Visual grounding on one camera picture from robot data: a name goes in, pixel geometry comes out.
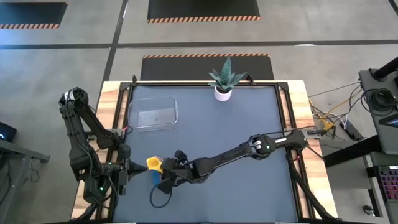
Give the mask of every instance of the orange and black striped tape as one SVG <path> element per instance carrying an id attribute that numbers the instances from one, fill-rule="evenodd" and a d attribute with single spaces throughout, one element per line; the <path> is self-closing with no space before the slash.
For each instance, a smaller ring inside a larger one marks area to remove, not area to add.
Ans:
<path id="1" fill-rule="evenodd" d="M 269 54 L 253 53 L 253 54 L 183 54 L 183 55 L 145 55 L 145 58 L 177 58 L 177 57 L 247 57 L 247 56 L 266 56 Z"/>
<path id="2" fill-rule="evenodd" d="M 60 24 L 0 24 L 0 29 L 57 29 Z"/>
<path id="3" fill-rule="evenodd" d="M 148 23 L 163 22 L 220 22 L 220 21 L 258 21 L 260 16 L 206 16 L 148 19 Z"/>

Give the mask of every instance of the black stand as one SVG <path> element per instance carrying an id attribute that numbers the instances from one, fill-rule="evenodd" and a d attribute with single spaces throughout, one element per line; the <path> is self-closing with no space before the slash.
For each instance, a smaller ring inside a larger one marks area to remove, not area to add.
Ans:
<path id="1" fill-rule="evenodd" d="M 371 152 L 382 152 L 379 136 L 377 135 L 325 156 L 325 166 L 328 168 L 342 162 L 366 156 Z"/>

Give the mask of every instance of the green leaves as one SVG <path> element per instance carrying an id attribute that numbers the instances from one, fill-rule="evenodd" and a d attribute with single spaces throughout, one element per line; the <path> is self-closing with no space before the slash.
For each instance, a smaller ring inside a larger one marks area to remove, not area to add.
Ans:
<path id="1" fill-rule="evenodd" d="M 222 88 L 223 90 L 233 89 L 236 84 L 247 74 L 246 72 L 243 74 L 235 75 L 232 72 L 231 59 L 228 57 L 223 65 L 223 69 L 221 71 L 221 75 L 218 75 L 217 71 L 213 69 L 213 72 L 210 72 L 209 75 L 215 80 L 215 82 L 209 83 L 209 86 Z"/>
<path id="2" fill-rule="evenodd" d="M 209 72 L 209 75 L 211 75 L 211 77 L 212 77 L 214 80 L 216 80 L 216 81 L 220 81 L 220 80 L 221 80 L 221 78 L 220 78 L 219 76 L 215 75 L 214 72 L 213 72 L 213 73 Z"/>
<path id="3" fill-rule="evenodd" d="M 239 74 L 239 75 L 235 75 L 232 80 L 230 81 L 231 85 L 236 85 L 239 83 L 239 81 L 241 81 L 241 79 L 243 78 L 243 76 L 245 76 L 245 74 L 247 74 L 247 72 L 243 73 L 243 74 Z"/>
<path id="4" fill-rule="evenodd" d="M 226 62 L 224 63 L 223 69 L 221 70 L 220 78 L 224 80 L 225 78 L 231 75 L 231 71 L 232 71 L 231 59 L 228 57 L 226 59 Z"/>
<path id="5" fill-rule="evenodd" d="M 217 85 L 217 83 L 213 83 L 213 82 L 208 83 L 208 85 L 211 87 L 220 87 L 219 85 Z"/>

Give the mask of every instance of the potted plant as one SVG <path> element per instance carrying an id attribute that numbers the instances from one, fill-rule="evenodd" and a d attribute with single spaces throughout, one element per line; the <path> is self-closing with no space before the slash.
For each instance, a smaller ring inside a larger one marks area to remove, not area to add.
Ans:
<path id="1" fill-rule="evenodd" d="M 231 59 L 228 57 L 224 63 L 221 75 L 218 75 L 217 71 L 213 69 L 213 72 L 209 72 L 215 82 L 210 82 L 209 86 L 214 87 L 214 96 L 217 100 L 226 101 L 231 97 L 232 89 L 246 74 L 235 75 L 232 73 Z"/>

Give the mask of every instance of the plastic bin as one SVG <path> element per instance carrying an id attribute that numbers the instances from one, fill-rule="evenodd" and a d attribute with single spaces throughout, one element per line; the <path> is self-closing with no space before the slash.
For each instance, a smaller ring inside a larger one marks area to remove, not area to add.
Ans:
<path id="1" fill-rule="evenodd" d="M 129 122 L 138 131 L 158 131 L 177 126 L 178 110 L 174 97 L 133 100 Z"/>

